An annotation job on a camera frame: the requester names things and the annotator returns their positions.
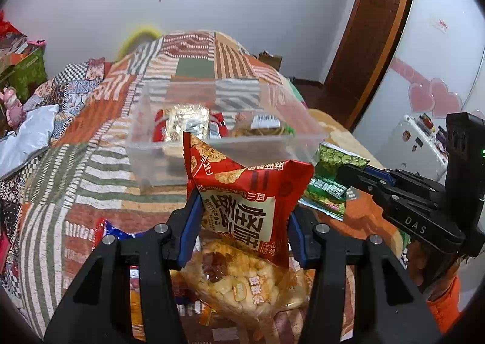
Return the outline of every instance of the transparent plastic bin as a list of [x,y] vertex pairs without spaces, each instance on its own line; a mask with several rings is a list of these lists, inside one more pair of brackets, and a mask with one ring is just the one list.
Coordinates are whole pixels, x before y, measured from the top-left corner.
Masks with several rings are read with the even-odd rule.
[[246,167],[288,159],[313,162],[320,141],[326,138],[323,128],[308,114],[301,102],[277,85],[228,80],[145,82],[126,143],[132,170],[142,188],[183,185],[187,182],[182,142],[152,141],[157,111],[178,103],[198,103],[223,113],[267,112],[294,129],[294,135],[205,140]]

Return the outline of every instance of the orange sleeve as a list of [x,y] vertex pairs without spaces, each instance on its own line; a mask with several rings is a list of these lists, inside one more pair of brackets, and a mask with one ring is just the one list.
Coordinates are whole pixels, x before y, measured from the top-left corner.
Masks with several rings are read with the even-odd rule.
[[428,301],[428,307],[438,323],[441,333],[445,333],[460,316],[458,301],[460,298],[460,280],[455,277],[452,285],[443,296],[433,302]]

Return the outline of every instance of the white plastic bag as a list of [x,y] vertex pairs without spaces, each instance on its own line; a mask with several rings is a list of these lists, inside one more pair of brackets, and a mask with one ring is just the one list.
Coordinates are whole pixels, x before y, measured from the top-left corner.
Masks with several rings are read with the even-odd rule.
[[59,105],[42,106],[27,112],[17,135],[9,133],[0,141],[0,180],[23,168],[28,161],[49,147]]

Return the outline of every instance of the pink plush toy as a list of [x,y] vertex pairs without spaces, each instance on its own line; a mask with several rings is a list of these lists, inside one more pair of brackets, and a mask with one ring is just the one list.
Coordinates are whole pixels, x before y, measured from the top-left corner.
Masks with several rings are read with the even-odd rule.
[[0,99],[3,100],[7,112],[7,123],[12,129],[17,129],[25,120],[25,112],[22,109],[22,103],[17,99],[16,90],[13,87],[3,88],[3,94],[0,92]]

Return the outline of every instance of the metal bolt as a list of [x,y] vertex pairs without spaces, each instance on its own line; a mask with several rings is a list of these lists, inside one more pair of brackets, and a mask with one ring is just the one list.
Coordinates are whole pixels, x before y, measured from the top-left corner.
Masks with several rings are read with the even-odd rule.
[[103,237],[103,243],[107,245],[113,244],[115,240],[116,240],[116,237],[114,237],[112,234],[109,234]]
[[375,244],[375,245],[379,245],[382,243],[382,237],[380,237],[378,234],[370,235],[369,240],[372,244]]
[[155,232],[156,233],[165,233],[168,231],[168,225],[167,224],[157,224],[155,225]]
[[315,229],[319,233],[328,233],[330,232],[330,227],[327,224],[318,224]]

